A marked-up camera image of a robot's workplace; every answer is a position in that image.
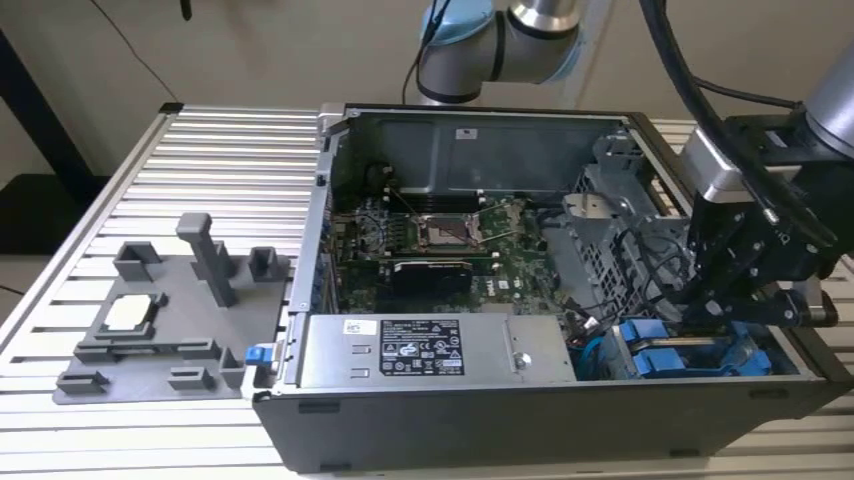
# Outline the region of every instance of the motherboard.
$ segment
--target motherboard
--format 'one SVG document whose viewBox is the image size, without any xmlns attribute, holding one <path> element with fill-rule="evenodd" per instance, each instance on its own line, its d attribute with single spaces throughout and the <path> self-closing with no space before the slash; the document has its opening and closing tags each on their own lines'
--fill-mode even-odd
<svg viewBox="0 0 854 480">
<path fill-rule="evenodd" d="M 473 205 L 422 213 L 394 193 L 334 216 L 341 313 L 563 312 L 528 199 L 480 196 Z"/>
</svg>

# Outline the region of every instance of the aluminum extrusion table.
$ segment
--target aluminum extrusion table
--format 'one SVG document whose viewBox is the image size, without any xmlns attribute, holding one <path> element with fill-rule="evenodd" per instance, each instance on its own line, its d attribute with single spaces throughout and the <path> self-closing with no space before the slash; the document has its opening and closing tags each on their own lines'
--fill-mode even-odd
<svg viewBox="0 0 854 480">
<path fill-rule="evenodd" d="M 204 211 L 229 252 L 272 245 L 296 257 L 317 153 L 316 115 L 185 106 L 157 116 L 0 326 L 0 473 L 51 480 L 184 480 L 221 473 L 297 477 L 280 465 L 245 400 L 59 407 L 50 392 L 109 290 L 112 255 L 125 241 L 150 241 L 164 254 L 189 253 L 173 236 L 174 225 L 182 212 Z M 679 151 L 693 124 L 653 123 Z M 824 282 L 841 323 L 820 334 L 854 371 L 854 264 L 845 262 Z M 663 477 L 849 480 L 854 395 L 801 420 L 767 423 L 711 459 L 420 470 L 384 478 Z"/>
</svg>

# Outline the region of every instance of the white wall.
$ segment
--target white wall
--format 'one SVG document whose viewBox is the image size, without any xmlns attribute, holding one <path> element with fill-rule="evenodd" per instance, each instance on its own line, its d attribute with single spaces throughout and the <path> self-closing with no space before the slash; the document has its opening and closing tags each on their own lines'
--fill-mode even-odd
<svg viewBox="0 0 854 480">
<path fill-rule="evenodd" d="M 181 102 L 305 108 L 398 101 L 429 4 L 194 0 L 184 22 L 177 0 L 98 3 Z M 161 86 L 87 0 L 0 0 L 0 26 L 83 157 L 110 171 L 169 99 Z M 484 98 L 548 107 L 559 88 L 496 86 Z"/>
<path fill-rule="evenodd" d="M 98 2 L 180 101 L 305 108 L 326 101 L 397 101 L 429 3 L 193 0 L 194 16 L 185 23 L 177 0 Z M 636 1 L 613 2 L 577 106 L 684 116 Z M 805 94 L 854 36 L 851 0 L 671 0 L 669 5 L 696 72 L 791 98 Z M 0 0 L 0 27 L 83 157 L 97 172 L 109 173 L 168 95 L 87 0 Z M 492 106 L 560 108 L 560 90 L 559 84 L 489 85 L 482 98 Z M 756 111 L 735 101 L 715 102 L 723 113 Z M 0 112 L 0 128 L 6 124 Z M 6 135 L 19 132 L 3 131 L 0 138 Z M 14 147 L 1 148 L 5 154 Z M 17 168 L 41 168 L 34 165 Z"/>
</svg>

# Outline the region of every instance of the warning label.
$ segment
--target warning label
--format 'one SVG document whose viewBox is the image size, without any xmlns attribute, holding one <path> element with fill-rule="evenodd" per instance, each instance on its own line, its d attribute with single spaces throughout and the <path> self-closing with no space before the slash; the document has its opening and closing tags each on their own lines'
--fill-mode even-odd
<svg viewBox="0 0 854 480">
<path fill-rule="evenodd" d="M 380 345 L 382 375 L 465 373 L 458 320 L 382 320 Z"/>
</svg>

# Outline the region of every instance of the black cable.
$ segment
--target black cable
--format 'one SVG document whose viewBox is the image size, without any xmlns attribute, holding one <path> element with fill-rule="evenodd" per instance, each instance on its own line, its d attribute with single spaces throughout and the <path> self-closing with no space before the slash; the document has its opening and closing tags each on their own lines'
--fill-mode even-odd
<svg viewBox="0 0 854 480">
<path fill-rule="evenodd" d="M 715 92 L 717 95 L 725 97 L 737 98 L 745 102 L 759 103 L 761 105 L 771 105 L 772 107 L 785 108 L 793 110 L 800 106 L 800 102 L 793 100 L 785 100 L 784 98 L 771 97 L 768 95 L 759 95 L 757 93 L 744 92 L 732 88 L 711 83 L 708 80 L 703 80 L 697 76 L 693 76 L 693 83 L 699 88 Z"/>
<path fill-rule="evenodd" d="M 832 247 L 836 243 L 832 231 L 817 220 L 788 186 L 765 170 L 756 153 L 729 138 L 723 121 L 692 81 L 692 74 L 676 44 L 661 0 L 639 1 L 657 55 L 681 102 L 712 144 L 739 168 L 744 187 L 760 205 L 765 219 L 772 224 L 776 224 L 780 219 L 785 220 L 793 227 L 795 233 L 813 246 L 821 249 Z"/>
<path fill-rule="evenodd" d="M 6 292 L 13 293 L 14 295 L 19 295 L 21 297 L 23 296 L 23 292 L 21 292 L 15 288 L 6 287 L 5 285 L 0 285 L 0 290 L 5 290 Z"/>
<path fill-rule="evenodd" d="M 417 53 L 414 54 L 414 61 L 412 62 L 412 65 L 409 65 L 409 70 L 405 72 L 402 87 L 400 88 L 400 104 L 401 105 L 405 105 L 405 89 L 409 86 L 412 73 L 416 73 L 414 78 L 418 79 L 417 74 L 420 74 L 420 63 L 421 63 L 421 57 L 424 55 L 424 50 L 426 49 L 426 45 L 429 45 L 429 42 L 436 36 L 436 30 L 438 29 L 438 25 L 441 25 L 441 19 L 444 18 L 444 12 L 448 9 L 450 0 L 444 0 L 444 4 L 438 9 L 437 14 L 436 14 L 436 4 L 437 4 L 437 0 L 432 0 L 432 4 L 429 6 L 429 19 L 426 20 L 426 26 L 424 27 L 424 36 L 421 37 L 421 43 L 417 47 Z"/>
<path fill-rule="evenodd" d="M 174 92 L 172 92 L 172 89 L 169 88 L 169 86 L 165 84 L 165 82 L 160 78 L 160 75 L 157 75 L 157 73 L 153 71 L 153 69 L 145 63 L 145 60 L 142 60 L 141 57 L 138 56 L 138 54 L 136 53 L 136 50 L 133 49 L 133 45 L 130 44 L 130 41 L 128 40 L 128 37 L 125 37 L 124 33 L 121 33 L 121 29 L 118 28 L 118 25 L 116 25 L 116 22 L 112 21 L 112 18 L 109 17 L 109 15 L 106 14 L 106 12 L 101 8 L 101 6 L 98 5 L 97 1 L 95 0 L 89 0 L 89 3 L 91 5 L 94 5 L 94 8 L 97 8 L 97 11 L 101 12 L 101 15 L 104 16 L 104 18 L 109 22 L 109 25 L 112 25 L 112 28 L 116 31 L 116 33 L 118 34 L 118 36 L 121 37 L 121 40 L 124 40 L 124 44 L 128 46 L 128 50 L 130 50 L 130 54 L 133 55 L 133 57 L 136 58 L 138 63 L 142 64 L 142 67 L 145 67 L 145 70 L 148 70 L 148 73 L 150 73 L 150 75 L 154 77 L 157 82 L 160 82 L 160 85 L 162 85 L 162 88 L 169 93 L 169 96 L 172 97 L 172 100 L 174 102 L 177 102 L 177 95 L 174 95 Z"/>
</svg>

